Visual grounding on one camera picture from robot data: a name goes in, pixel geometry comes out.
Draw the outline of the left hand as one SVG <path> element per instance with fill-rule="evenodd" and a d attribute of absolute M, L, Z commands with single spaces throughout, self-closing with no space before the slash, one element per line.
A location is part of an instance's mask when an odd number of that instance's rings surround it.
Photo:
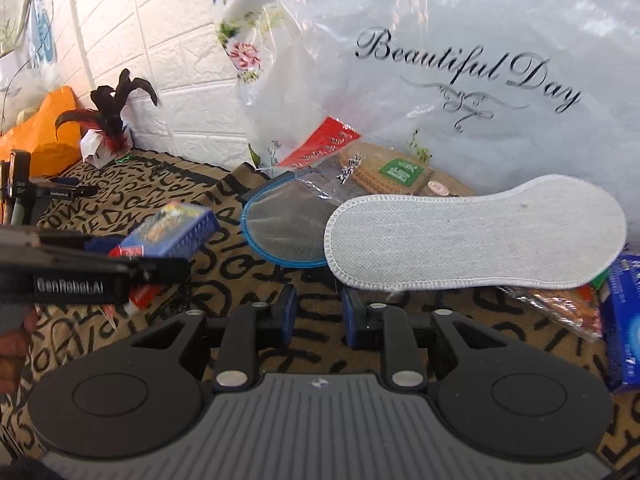
<path fill-rule="evenodd" d="M 14 393 L 20 385 L 22 369 L 32 346 L 32 333 L 37 328 L 38 318 L 37 310 L 30 307 L 19 328 L 1 335 L 0 391 L 2 394 Z"/>

